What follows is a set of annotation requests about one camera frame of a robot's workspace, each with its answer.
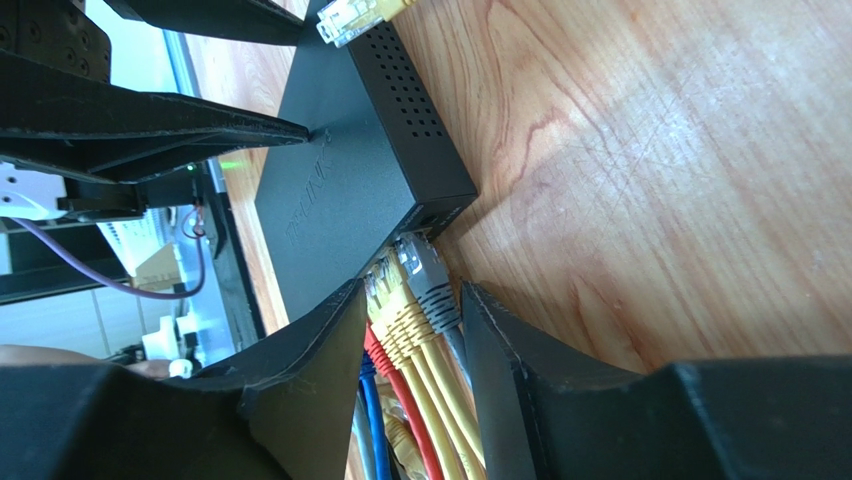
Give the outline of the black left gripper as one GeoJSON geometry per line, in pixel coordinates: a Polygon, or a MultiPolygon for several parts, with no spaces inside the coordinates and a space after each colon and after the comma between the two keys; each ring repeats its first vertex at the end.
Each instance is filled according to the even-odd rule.
{"type": "MultiPolygon", "coordinates": [[[[163,30],[295,46],[303,21],[268,0],[107,0],[163,30]]],[[[134,184],[233,151],[298,145],[306,127],[177,93],[110,84],[108,35],[83,1],[1,0],[1,155],[25,169],[134,184]]]]}

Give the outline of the black network switch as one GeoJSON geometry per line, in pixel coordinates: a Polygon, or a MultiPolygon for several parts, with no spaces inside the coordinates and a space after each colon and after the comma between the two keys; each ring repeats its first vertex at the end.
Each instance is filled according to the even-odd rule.
{"type": "Polygon", "coordinates": [[[291,320],[400,234],[437,237],[478,195],[395,27],[335,47],[321,7],[308,5],[279,110],[310,139],[268,151],[255,198],[291,320]]]}

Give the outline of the person hand in background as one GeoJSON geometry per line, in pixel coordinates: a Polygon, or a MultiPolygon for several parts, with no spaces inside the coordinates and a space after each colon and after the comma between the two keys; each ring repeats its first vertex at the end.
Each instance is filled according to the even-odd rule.
{"type": "MultiPolygon", "coordinates": [[[[106,360],[97,359],[78,352],[49,347],[22,346],[4,344],[1,346],[1,365],[8,366],[48,366],[102,364],[106,360]]],[[[154,380],[170,377],[169,360],[145,360],[126,366],[126,369],[154,380]]]]}

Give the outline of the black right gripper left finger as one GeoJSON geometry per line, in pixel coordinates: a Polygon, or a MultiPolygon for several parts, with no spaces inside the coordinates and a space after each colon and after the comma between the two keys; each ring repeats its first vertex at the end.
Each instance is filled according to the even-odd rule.
{"type": "Polygon", "coordinates": [[[341,479],[362,362],[360,280],[189,379],[110,364],[1,371],[5,479],[341,479]]]}

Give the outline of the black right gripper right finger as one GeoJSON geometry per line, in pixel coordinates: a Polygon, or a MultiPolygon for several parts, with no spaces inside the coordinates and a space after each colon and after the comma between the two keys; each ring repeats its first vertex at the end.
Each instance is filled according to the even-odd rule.
{"type": "Polygon", "coordinates": [[[847,479],[847,356],[679,361],[648,375],[588,356],[464,282],[492,479],[847,479]]]}

